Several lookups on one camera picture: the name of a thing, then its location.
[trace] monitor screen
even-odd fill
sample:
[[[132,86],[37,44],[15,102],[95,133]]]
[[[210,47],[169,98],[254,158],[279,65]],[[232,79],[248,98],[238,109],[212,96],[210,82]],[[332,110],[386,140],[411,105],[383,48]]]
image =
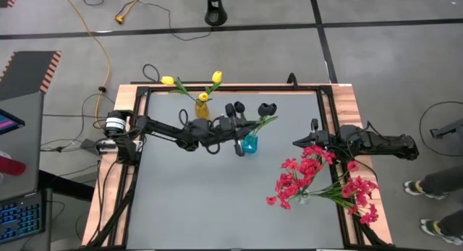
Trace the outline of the monitor screen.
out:
[[[0,109],[0,135],[25,126],[23,120]]]

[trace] glass vase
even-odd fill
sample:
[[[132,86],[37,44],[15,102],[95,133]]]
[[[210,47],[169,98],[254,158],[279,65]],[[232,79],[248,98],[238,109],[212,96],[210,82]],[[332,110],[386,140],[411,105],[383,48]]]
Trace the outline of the glass vase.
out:
[[[197,118],[204,118],[209,120],[209,108],[207,103],[196,103],[195,112]]]
[[[310,195],[310,191],[307,189],[304,191],[304,193],[297,196],[297,204],[307,205],[310,200],[312,200],[312,196]]]
[[[243,152],[255,153],[258,150],[258,139],[257,135],[246,135],[242,145]]]

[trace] shoe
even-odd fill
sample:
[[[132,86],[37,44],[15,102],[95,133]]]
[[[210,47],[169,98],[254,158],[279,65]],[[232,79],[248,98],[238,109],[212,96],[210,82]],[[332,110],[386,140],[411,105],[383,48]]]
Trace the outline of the shoe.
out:
[[[426,234],[435,237],[441,237],[445,242],[449,244],[461,245],[463,244],[463,239],[460,237],[447,236],[442,233],[437,232],[435,225],[437,221],[432,221],[430,219],[420,219],[421,230]]]
[[[410,195],[414,195],[414,196],[424,195],[426,197],[437,199],[437,200],[442,200],[449,195],[448,193],[444,193],[443,195],[434,195],[434,194],[426,193],[417,187],[417,183],[418,182],[415,182],[415,181],[405,182],[404,183],[405,192]]]

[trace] blue keyboard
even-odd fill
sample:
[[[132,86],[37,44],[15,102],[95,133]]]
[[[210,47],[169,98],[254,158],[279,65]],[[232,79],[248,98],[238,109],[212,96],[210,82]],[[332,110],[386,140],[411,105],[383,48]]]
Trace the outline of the blue keyboard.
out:
[[[46,200],[41,193],[0,203],[0,244],[41,233]]]

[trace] black tulip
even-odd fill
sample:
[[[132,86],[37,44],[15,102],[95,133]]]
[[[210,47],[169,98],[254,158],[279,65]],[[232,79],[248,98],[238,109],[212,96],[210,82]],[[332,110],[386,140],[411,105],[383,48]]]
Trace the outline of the black tulip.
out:
[[[234,102],[234,109],[237,110],[238,114],[242,114],[245,112],[245,105],[242,104],[240,101]]]
[[[270,113],[268,114],[269,116],[273,116],[276,112],[276,104],[275,103],[272,103],[270,106]]]
[[[270,107],[268,107],[268,104],[266,103],[262,103],[260,106],[259,106],[259,109],[258,109],[258,113],[259,113],[259,116],[260,117],[264,117],[264,116],[267,116],[269,113],[270,113]]]

